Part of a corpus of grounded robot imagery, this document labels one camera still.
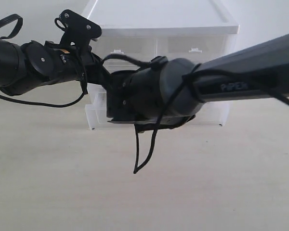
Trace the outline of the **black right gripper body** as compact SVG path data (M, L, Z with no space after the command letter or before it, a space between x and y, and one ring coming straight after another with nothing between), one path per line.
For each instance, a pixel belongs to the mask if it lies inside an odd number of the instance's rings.
M163 107L188 70L150 68L113 73L113 92L107 92L106 116L111 124L135 125L138 132L155 128Z

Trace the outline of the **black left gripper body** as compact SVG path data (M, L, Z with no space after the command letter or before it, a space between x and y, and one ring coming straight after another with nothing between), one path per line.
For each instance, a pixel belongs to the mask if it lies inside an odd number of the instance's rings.
M75 46L64 47L52 41L46 41L44 47L54 64L48 84L78 81L80 76L86 77L88 83L96 83L96 57L91 46L83 54L78 53Z

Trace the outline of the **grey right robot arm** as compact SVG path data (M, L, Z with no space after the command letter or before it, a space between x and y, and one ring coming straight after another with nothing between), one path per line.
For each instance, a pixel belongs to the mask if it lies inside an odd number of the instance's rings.
M138 69L110 75L106 116L139 132L180 127L208 102L289 97L289 34L202 64L165 56L111 58Z

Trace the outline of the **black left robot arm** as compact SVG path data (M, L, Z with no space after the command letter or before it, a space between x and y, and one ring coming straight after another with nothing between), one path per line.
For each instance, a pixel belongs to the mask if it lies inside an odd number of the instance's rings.
M110 73L91 47L79 54L75 46L46 41L21 46L0 39L0 91L19 96L35 88L70 81L104 85Z

